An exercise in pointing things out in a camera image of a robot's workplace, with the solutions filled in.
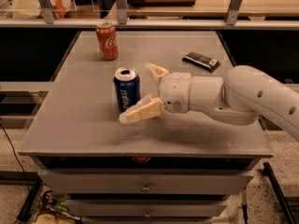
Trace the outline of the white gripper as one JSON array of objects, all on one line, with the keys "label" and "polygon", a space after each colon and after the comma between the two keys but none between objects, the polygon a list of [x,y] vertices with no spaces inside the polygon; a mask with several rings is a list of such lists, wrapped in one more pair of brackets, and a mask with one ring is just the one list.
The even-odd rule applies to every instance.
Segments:
[{"label": "white gripper", "polygon": [[135,105],[119,115],[119,122],[128,124],[144,119],[159,117],[166,109],[171,113],[187,113],[189,109],[192,75],[171,73],[161,66],[145,63],[145,69],[155,84],[159,84],[159,97],[150,94],[141,98]]}]

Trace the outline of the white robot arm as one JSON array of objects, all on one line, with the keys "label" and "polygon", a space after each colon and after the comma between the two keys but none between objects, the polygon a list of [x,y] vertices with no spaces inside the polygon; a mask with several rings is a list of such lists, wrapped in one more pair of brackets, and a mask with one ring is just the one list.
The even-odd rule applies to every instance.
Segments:
[{"label": "white robot arm", "polygon": [[165,110],[201,112],[234,125],[249,125],[263,116],[299,140],[299,93],[256,68],[239,65],[225,77],[171,73],[152,63],[145,68],[158,96],[147,95],[122,112],[122,123],[152,119]]}]

